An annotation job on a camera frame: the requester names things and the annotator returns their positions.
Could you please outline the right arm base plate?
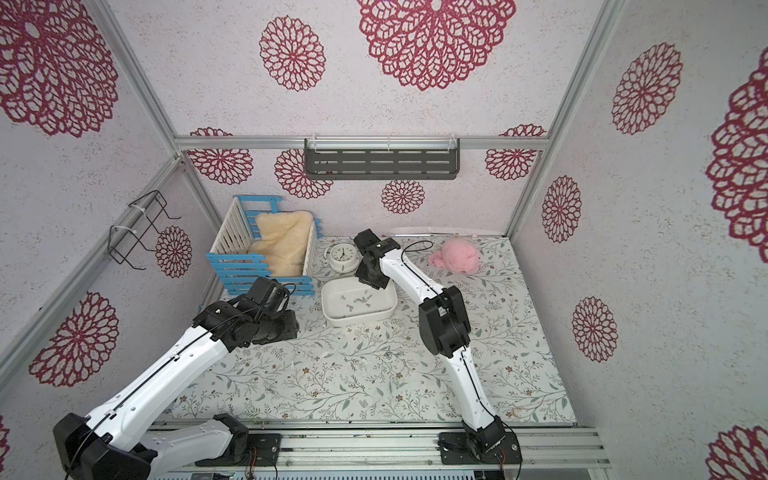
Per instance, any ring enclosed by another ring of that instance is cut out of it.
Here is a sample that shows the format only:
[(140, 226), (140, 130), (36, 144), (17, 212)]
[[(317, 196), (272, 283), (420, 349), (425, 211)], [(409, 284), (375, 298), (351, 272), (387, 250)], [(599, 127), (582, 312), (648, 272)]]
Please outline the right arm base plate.
[(471, 441), (465, 432), (441, 432), (437, 441), (443, 465), (520, 465), (522, 449), (517, 436), (507, 431), (504, 438), (487, 451)]

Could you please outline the white plastic storage box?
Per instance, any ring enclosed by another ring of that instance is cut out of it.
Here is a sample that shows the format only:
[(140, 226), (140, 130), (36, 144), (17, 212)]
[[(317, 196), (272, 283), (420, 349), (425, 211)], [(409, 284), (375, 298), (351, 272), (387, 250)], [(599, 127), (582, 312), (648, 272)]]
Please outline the white plastic storage box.
[(332, 327), (378, 323), (396, 310), (398, 296), (393, 283), (375, 289), (348, 276), (327, 282), (321, 290), (321, 308)]

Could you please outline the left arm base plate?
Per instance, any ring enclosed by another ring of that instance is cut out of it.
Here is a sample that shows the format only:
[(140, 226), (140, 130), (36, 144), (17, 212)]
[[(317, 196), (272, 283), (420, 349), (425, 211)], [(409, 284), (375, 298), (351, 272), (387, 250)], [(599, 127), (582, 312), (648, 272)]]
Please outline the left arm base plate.
[(269, 467), (278, 460), (282, 435), (279, 433), (235, 434), (224, 453), (194, 463), (197, 467)]

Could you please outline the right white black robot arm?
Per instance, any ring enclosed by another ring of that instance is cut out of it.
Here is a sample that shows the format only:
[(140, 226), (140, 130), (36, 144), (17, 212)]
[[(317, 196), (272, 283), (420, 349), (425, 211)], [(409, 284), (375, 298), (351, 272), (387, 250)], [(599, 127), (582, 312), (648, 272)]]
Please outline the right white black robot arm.
[(466, 450), (476, 459), (488, 455), (507, 437), (506, 424), (483, 388), (470, 348), (471, 324), (461, 291), (438, 283), (413, 263), (392, 238), (354, 239), (361, 255), (355, 271), (360, 283), (383, 289), (395, 283), (418, 307), (423, 345), (445, 366), (459, 402)]

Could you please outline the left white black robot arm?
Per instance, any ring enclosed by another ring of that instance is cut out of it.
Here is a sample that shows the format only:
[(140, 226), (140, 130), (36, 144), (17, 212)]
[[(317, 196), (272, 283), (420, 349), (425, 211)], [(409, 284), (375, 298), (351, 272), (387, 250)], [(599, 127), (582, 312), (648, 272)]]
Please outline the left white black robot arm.
[(239, 465), (252, 454), (248, 428), (227, 413), (152, 434), (158, 416), (211, 366), (237, 349), (297, 337), (294, 311), (235, 299), (200, 312), (179, 340), (134, 381), (87, 415), (53, 428), (68, 479), (153, 479), (193, 463)]

